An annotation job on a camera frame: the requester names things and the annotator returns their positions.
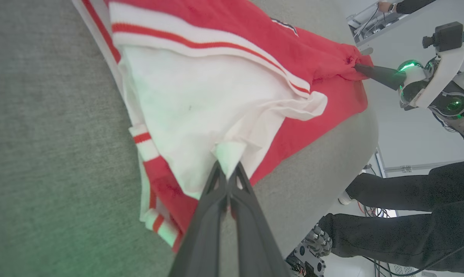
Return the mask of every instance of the black pants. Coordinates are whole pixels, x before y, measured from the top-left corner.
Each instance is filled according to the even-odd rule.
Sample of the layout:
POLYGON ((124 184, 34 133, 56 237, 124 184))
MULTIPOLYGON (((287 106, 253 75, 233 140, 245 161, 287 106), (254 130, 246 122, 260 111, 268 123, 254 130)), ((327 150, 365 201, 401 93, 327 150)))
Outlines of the black pants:
MULTIPOLYGON (((429 175, 382 179, 361 174, 346 191, 369 207, 432 213, 393 219, 328 214, 319 225, 338 256, 423 268, 464 245, 464 162, 429 175)), ((464 249, 429 270, 464 273, 464 249)))

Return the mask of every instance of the metal hinge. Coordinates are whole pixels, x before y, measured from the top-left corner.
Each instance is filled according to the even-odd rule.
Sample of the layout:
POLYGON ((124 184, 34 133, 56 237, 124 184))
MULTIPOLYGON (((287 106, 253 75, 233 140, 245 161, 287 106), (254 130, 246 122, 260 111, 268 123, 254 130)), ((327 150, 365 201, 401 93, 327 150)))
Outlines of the metal hinge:
POLYGON ((403 165, 401 166, 401 171, 404 173, 413 172, 413 168, 411 167, 411 165, 403 165))

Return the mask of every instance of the white shoe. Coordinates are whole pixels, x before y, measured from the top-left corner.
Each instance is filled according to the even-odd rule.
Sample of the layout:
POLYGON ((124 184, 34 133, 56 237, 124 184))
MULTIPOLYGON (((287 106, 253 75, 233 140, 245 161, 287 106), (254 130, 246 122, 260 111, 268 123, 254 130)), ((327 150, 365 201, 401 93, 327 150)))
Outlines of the white shoe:
POLYGON ((342 205, 348 205, 349 203, 353 202, 353 201, 356 201, 354 199, 352 199, 348 193, 346 191, 343 191, 343 193, 341 194, 341 196, 338 198, 338 201, 342 204, 342 205))

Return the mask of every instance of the shirt sleeve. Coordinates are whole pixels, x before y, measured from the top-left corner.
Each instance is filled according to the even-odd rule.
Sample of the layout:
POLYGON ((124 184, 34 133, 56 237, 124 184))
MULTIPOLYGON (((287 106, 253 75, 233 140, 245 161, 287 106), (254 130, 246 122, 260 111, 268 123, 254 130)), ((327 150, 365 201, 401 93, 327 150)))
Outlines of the shirt sleeve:
POLYGON ((410 14, 418 11, 422 7, 434 2, 435 0, 404 0, 396 6, 396 12, 402 14, 410 14))

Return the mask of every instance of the table surface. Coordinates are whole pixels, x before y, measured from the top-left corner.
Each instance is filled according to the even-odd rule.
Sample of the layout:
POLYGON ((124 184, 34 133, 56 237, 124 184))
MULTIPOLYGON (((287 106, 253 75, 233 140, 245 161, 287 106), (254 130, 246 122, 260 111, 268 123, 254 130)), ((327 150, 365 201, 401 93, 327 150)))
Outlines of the table surface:
MULTIPOLYGON (((254 0, 271 17, 353 44, 331 0, 254 0)), ((159 276, 170 247, 138 221, 130 122, 72 3, 0 1, 0 276, 159 276)), ((286 255, 360 172, 370 109, 284 161, 254 188, 286 255)), ((237 274, 234 222, 221 270, 237 274)))

